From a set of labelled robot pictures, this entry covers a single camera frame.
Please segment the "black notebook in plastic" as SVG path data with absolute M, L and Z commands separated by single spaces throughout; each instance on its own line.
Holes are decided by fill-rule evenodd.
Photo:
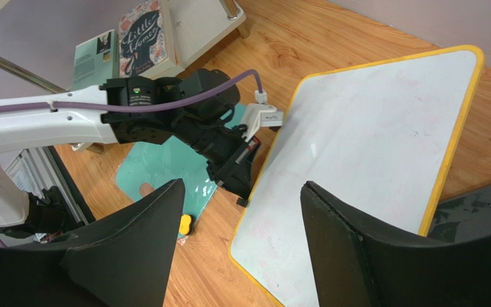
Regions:
M 491 184 L 440 201 L 428 231 L 431 239 L 457 243 L 491 235 Z

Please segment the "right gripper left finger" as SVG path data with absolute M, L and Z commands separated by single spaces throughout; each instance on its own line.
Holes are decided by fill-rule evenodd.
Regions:
M 49 243 L 0 248 L 0 306 L 162 306 L 184 197 L 170 180 Z

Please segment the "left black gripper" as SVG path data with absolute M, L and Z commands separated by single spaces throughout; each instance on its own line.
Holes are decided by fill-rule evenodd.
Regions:
M 247 141 L 243 136 L 246 130 L 245 125 L 217 128 L 206 155 L 210 180 L 242 200 L 247 200 L 252 192 L 253 161 L 261 145 L 256 137 Z

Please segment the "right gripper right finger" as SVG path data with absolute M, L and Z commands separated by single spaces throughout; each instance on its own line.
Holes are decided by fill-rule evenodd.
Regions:
M 300 205 L 320 306 L 491 306 L 491 235 L 423 237 L 313 181 L 302 186 Z

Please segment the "teal cutting mat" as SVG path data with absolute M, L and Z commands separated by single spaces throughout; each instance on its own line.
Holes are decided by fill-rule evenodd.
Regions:
M 142 185 L 156 189 L 176 178 L 181 178 L 185 185 L 183 213 L 198 221 L 217 184 L 209 179 L 207 160 L 174 136 L 163 145 L 135 143 L 117 169 L 114 181 L 136 202 L 142 198 Z

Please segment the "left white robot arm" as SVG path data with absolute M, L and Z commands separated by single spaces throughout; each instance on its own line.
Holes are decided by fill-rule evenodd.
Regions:
M 245 123 L 232 128 L 240 101 L 237 83 L 201 68 L 190 76 L 127 77 L 55 95 L 0 100 L 0 154 L 66 143 L 163 145 L 176 138 L 204 157 L 209 179 L 247 199 L 260 145 Z M 18 239 L 66 230 L 70 211 L 61 198 L 19 189 L 0 163 L 0 236 Z

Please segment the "yellow framed whiteboard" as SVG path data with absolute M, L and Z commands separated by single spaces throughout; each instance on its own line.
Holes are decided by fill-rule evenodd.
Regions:
M 296 88 L 229 247 L 280 306 L 317 306 L 300 208 L 314 181 L 426 235 L 484 67 L 459 45 L 308 75 Z

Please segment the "yellow bone-shaped eraser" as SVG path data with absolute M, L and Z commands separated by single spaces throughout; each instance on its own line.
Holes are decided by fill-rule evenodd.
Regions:
M 196 218 L 190 214 L 183 214 L 180 220 L 178 233 L 182 236 L 191 235 L 194 232 Z

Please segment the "dark floral book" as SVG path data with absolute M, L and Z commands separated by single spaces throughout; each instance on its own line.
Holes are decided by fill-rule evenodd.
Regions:
M 120 77 L 175 75 L 178 52 L 169 1 L 143 1 L 119 19 Z

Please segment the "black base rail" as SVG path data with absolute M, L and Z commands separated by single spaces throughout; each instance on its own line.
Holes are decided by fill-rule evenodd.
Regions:
M 79 188 L 53 146 L 25 149 L 16 160 L 18 175 L 15 184 L 41 195 L 42 189 L 56 186 L 66 201 L 75 221 L 90 224 L 96 221 Z

